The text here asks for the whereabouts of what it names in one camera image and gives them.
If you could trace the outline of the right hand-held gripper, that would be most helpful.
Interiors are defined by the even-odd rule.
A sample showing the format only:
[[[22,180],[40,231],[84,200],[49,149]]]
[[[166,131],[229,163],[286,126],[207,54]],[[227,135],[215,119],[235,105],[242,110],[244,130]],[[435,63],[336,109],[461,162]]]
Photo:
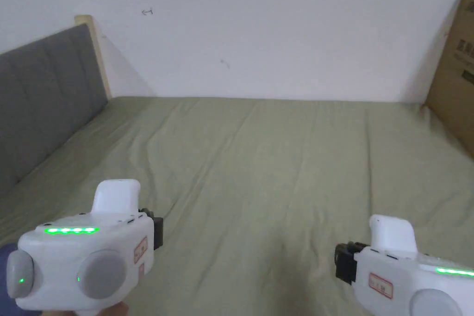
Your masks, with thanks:
[[[371,242],[335,247],[336,277],[373,316],[471,316],[474,271],[418,251],[407,220],[372,215]]]

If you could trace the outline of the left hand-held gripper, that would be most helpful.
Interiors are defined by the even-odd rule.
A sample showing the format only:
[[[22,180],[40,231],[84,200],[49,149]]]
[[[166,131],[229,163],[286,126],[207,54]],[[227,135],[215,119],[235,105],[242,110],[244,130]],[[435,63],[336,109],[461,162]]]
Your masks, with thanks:
[[[90,212],[24,233],[6,262],[6,291],[23,310],[101,311],[149,273],[163,218],[139,209],[135,179],[105,180]]]

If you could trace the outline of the person's left hand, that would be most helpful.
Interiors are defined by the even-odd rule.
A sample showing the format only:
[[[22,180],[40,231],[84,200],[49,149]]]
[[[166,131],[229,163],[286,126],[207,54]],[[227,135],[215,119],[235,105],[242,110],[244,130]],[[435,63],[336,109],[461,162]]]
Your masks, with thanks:
[[[120,302],[116,305],[100,310],[97,316],[127,316],[128,314],[129,306],[124,302]]]

